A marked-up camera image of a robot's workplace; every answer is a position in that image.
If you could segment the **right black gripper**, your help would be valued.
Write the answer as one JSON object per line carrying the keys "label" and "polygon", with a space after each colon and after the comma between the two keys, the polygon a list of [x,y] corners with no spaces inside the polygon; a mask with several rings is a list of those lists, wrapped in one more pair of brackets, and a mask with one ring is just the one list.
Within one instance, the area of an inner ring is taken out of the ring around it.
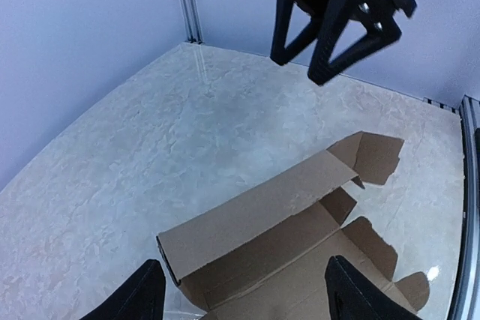
{"label": "right black gripper", "polygon": [[413,16],[416,0],[276,0],[271,59],[285,65],[315,43],[308,77],[324,85],[398,41],[393,13]]}

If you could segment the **brown cardboard paper box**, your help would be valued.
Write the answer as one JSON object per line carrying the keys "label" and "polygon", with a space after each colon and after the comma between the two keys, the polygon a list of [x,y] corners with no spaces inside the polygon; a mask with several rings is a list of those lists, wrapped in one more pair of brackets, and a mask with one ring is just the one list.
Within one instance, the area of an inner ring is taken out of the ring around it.
{"label": "brown cardboard paper box", "polygon": [[348,216],[344,185],[383,185],[403,140],[359,131],[288,170],[157,236],[170,276],[206,319],[328,319],[325,272],[347,260],[388,305],[416,316],[428,302],[422,272],[394,280],[398,254],[369,219]]}

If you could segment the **right aluminium side rail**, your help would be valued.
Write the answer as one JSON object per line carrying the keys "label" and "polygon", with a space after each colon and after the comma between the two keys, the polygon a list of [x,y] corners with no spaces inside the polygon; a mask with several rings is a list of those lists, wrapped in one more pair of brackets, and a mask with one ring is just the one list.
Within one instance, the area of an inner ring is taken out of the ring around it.
{"label": "right aluminium side rail", "polygon": [[464,96],[455,109],[424,98],[424,102],[460,116],[463,142],[464,200],[460,258],[448,319],[479,318],[479,101]]}

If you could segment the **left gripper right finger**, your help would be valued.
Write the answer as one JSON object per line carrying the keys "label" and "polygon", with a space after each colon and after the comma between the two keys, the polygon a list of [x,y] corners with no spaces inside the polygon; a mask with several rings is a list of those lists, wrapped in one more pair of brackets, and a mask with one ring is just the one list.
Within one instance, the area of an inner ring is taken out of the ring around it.
{"label": "left gripper right finger", "polygon": [[332,256],[325,270],[331,319],[408,320],[418,316],[382,293],[343,256]]}

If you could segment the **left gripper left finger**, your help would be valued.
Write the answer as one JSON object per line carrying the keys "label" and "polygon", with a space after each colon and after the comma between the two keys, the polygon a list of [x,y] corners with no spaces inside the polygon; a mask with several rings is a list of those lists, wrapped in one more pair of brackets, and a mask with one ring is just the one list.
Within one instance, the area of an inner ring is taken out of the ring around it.
{"label": "left gripper left finger", "polygon": [[81,320],[162,320],[165,291],[166,278],[160,262],[148,259]]}

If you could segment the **left aluminium frame post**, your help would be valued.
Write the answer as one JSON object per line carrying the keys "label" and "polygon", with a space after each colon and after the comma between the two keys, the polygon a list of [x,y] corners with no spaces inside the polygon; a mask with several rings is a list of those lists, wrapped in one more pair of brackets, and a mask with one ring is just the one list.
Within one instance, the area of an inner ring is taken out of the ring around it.
{"label": "left aluminium frame post", "polygon": [[184,26],[187,34],[187,41],[190,43],[203,43],[202,29],[197,9],[196,0],[180,0],[184,17]]}

